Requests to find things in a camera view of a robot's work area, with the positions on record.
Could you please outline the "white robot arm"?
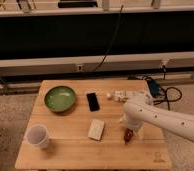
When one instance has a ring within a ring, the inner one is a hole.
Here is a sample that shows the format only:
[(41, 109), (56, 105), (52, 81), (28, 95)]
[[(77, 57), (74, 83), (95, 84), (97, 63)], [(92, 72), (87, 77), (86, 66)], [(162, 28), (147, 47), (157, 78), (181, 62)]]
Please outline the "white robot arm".
[(157, 108), (141, 97), (128, 99), (123, 106), (122, 124), (138, 132), (144, 122), (194, 142), (194, 115)]

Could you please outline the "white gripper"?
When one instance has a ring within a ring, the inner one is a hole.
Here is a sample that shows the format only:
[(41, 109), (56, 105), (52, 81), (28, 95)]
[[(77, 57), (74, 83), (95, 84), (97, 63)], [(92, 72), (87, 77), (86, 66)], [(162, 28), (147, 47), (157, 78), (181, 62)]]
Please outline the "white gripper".
[(143, 125), (143, 122), (141, 120), (138, 120), (136, 118), (133, 118), (133, 117), (130, 117), (128, 115), (123, 115), (119, 122), (125, 127), (125, 128), (128, 128), (132, 131), (135, 131), (135, 132), (138, 132), (142, 125)]

